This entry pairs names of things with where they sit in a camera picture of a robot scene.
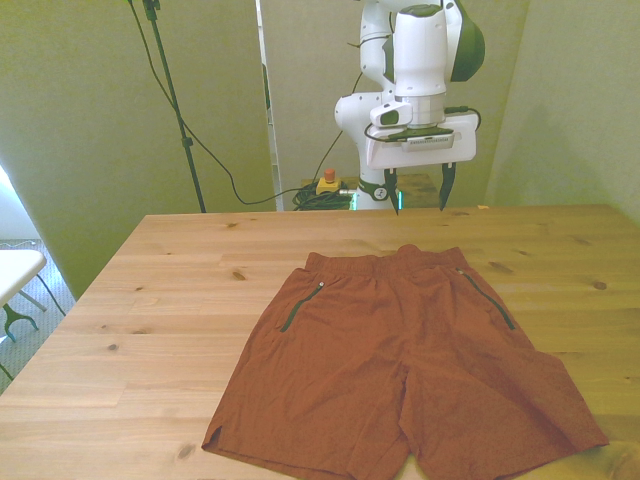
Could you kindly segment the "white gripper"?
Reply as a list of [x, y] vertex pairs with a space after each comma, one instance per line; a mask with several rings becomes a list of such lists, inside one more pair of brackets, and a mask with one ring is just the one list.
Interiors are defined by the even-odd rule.
[[[449, 116], [436, 127], [410, 131], [403, 128], [372, 127], [365, 135], [363, 159], [369, 168], [402, 168], [442, 164], [439, 209], [448, 202], [456, 177], [456, 162], [469, 161], [476, 154], [477, 115]], [[396, 214], [399, 213], [397, 172], [384, 170], [385, 188]]]

